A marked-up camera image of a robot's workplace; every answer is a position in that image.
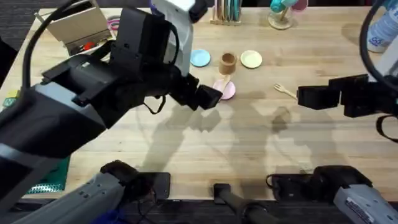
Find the small cup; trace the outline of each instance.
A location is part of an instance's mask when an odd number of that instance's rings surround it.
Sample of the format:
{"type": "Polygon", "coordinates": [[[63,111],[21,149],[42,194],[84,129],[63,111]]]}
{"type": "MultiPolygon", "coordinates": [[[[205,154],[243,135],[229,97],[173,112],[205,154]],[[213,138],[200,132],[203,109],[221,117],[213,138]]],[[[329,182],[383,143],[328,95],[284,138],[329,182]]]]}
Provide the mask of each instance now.
{"type": "Polygon", "coordinates": [[[232,53],[225,53],[221,56],[220,66],[218,67],[218,71],[222,75],[231,75],[236,70],[236,56],[232,53]]]}

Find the plastic bottle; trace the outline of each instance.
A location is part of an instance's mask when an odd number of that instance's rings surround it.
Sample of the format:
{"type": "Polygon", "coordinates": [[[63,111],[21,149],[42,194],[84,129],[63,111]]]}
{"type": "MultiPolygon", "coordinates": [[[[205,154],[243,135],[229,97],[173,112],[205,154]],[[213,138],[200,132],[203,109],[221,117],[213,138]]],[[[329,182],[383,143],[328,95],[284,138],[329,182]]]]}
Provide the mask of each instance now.
{"type": "Polygon", "coordinates": [[[398,35],[398,2],[390,4],[388,11],[368,32],[368,50],[383,53],[398,35]]]}

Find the wooden tabletop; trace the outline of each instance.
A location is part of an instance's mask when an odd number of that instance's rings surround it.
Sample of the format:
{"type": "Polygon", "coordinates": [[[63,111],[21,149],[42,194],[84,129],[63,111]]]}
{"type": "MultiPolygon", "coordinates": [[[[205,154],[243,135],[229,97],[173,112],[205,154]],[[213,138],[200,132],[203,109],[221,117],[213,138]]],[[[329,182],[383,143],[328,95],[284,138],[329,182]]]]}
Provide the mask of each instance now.
{"type": "MultiPolygon", "coordinates": [[[[191,111],[171,98],[155,116],[144,106],[132,109],[111,130],[72,155],[65,192],[39,197],[70,192],[107,162],[120,159],[141,171],[170,172],[170,198],[211,198],[213,184],[224,182],[246,198],[272,199],[267,174],[348,164],[369,177],[386,199],[398,200],[398,148],[377,134],[377,116],[346,118],[342,107],[310,110],[273,89],[280,83],[295,91],[298,86],[325,85],[331,78],[364,73],[358,36],[368,10],[311,7],[295,15],[295,26],[285,31],[269,27],[268,8],[243,9],[241,27],[210,25],[208,13],[194,25],[193,48],[208,50],[211,63],[190,70],[202,83],[212,85],[217,79],[223,52],[241,55],[252,49],[263,56],[258,69],[238,65],[233,77],[236,96],[209,111],[191,111]]],[[[110,16],[121,10],[103,11],[110,16]]],[[[38,26],[36,20],[27,40],[38,26]]],[[[21,85],[26,45],[27,41],[0,90],[2,98],[21,85]]],[[[32,59],[32,82],[39,82],[42,72],[67,57],[46,32],[32,59]]],[[[154,99],[147,102],[153,107],[159,104],[154,99]]],[[[397,131],[391,122],[386,124],[389,133],[397,131]]]]}

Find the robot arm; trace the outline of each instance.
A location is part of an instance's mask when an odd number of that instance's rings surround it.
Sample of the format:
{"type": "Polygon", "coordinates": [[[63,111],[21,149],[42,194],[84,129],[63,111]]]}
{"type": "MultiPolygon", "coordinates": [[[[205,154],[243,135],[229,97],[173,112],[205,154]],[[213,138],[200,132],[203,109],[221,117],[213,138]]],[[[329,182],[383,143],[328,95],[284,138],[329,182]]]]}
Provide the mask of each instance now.
{"type": "Polygon", "coordinates": [[[145,97],[161,98],[160,110],[166,95],[193,110],[217,104],[221,92],[182,73],[189,58],[180,68],[175,64],[179,47],[172,57],[166,54],[169,37],[178,40],[177,30],[162,16],[125,8],[116,41],[51,68],[41,83],[23,90],[15,105],[0,113],[0,213],[63,158],[131,108],[144,105],[145,97]],[[102,62],[108,53],[109,63],[102,62]]]}

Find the wooden fork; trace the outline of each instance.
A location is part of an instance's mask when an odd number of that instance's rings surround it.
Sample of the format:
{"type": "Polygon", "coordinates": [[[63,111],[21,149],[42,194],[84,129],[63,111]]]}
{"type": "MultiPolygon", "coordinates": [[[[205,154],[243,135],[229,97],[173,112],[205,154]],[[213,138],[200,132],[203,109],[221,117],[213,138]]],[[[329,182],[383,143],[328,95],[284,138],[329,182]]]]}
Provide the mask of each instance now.
{"type": "Polygon", "coordinates": [[[284,86],[282,86],[281,84],[276,83],[274,85],[274,89],[276,89],[277,91],[281,92],[281,93],[285,93],[288,94],[289,96],[291,96],[293,99],[298,100],[297,96],[295,94],[293,94],[291,91],[288,91],[284,86]]]}

